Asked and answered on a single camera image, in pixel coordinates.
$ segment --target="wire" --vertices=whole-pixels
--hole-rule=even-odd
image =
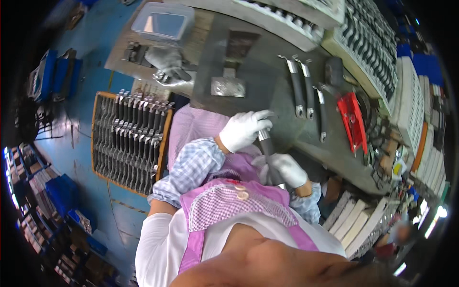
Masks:
[[[79,133],[81,133],[82,135],[84,135],[84,136],[86,136],[86,137],[88,137],[88,138],[91,138],[90,135],[87,135],[87,134],[85,134],[84,132],[80,131],[80,129],[77,128],[77,127],[72,123],[72,120],[70,119],[70,117],[69,117],[69,115],[68,115],[68,113],[67,113],[67,109],[65,108],[65,106],[64,106],[64,111],[65,111],[65,115],[67,116],[67,118],[68,118],[68,120],[70,121],[70,124],[73,126],[73,128],[76,129],[76,130],[77,130]]]

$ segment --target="red clamp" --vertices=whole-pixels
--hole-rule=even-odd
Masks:
[[[364,121],[362,119],[362,112],[358,106],[358,101],[355,97],[355,94],[345,94],[341,99],[338,100],[337,104],[343,118],[347,137],[351,144],[351,151],[355,153],[355,150],[362,146],[364,153],[367,154],[368,148]]]

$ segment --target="gray workbench surface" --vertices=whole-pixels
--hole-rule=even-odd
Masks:
[[[278,152],[286,152],[289,149],[297,149],[302,153],[314,158],[328,169],[338,173],[343,178],[354,184],[361,190],[369,193],[382,195],[375,182],[371,177],[372,169],[363,165],[363,151],[357,151],[357,158],[350,150],[349,140],[347,139],[344,125],[340,113],[336,110],[336,98],[324,91],[325,106],[328,119],[327,139],[325,143],[319,141],[319,109],[315,109],[316,116],[314,120],[298,119],[295,117],[295,106],[293,99],[293,91],[291,88],[290,74],[288,73],[287,65],[284,59],[277,57],[277,54],[291,57],[294,54],[299,55],[299,59],[311,59],[309,69],[313,78],[314,84],[324,81],[324,64],[329,53],[321,47],[305,53],[292,44],[286,42],[282,38],[267,32],[266,30],[251,25],[245,21],[229,17],[226,15],[196,9],[203,19],[209,21],[201,21],[199,31],[207,31],[205,38],[192,36],[188,38],[185,44],[184,55],[192,55],[199,57],[198,73],[193,75],[195,80],[194,86],[188,83],[183,85],[172,85],[167,89],[189,96],[191,104],[194,107],[206,109],[212,112],[221,113],[227,116],[232,116],[238,112],[246,112],[250,110],[271,109],[276,113],[272,118],[274,127],[270,134],[274,139],[274,145]],[[223,68],[223,58],[226,50],[226,39],[228,31],[239,30],[258,33],[261,35],[256,44],[251,48],[244,63],[238,69],[236,76],[246,81],[246,98],[235,97],[219,97],[210,95],[210,79],[212,76],[221,76]],[[109,59],[105,64],[105,68],[114,69],[120,73],[133,75],[134,65],[138,66],[137,78],[151,80],[150,69],[120,61],[122,48],[125,47],[125,41],[132,33],[129,28],[123,29],[123,33],[118,39],[113,48]],[[201,42],[205,40],[199,47],[201,51],[187,51],[196,45],[190,43]],[[142,44],[146,44],[147,40],[142,40]],[[351,91],[350,84],[345,83],[343,90]]]

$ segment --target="white cotton glove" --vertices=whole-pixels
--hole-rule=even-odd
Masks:
[[[270,110],[237,113],[219,134],[222,144],[232,153],[251,145],[257,139],[257,132],[273,127],[273,123],[266,119],[273,115]]]
[[[304,185],[308,180],[308,174],[290,154],[273,154],[271,164],[279,171],[285,182],[293,188]]]

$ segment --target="blue checkered sleeve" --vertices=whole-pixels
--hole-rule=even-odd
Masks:
[[[147,197],[165,201],[181,208],[180,195],[203,183],[209,173],[219,171],[225,162],[225,154],[213,138],[198,139],[187,143],[180,151],[170,174],[153,185],[152,194]]]

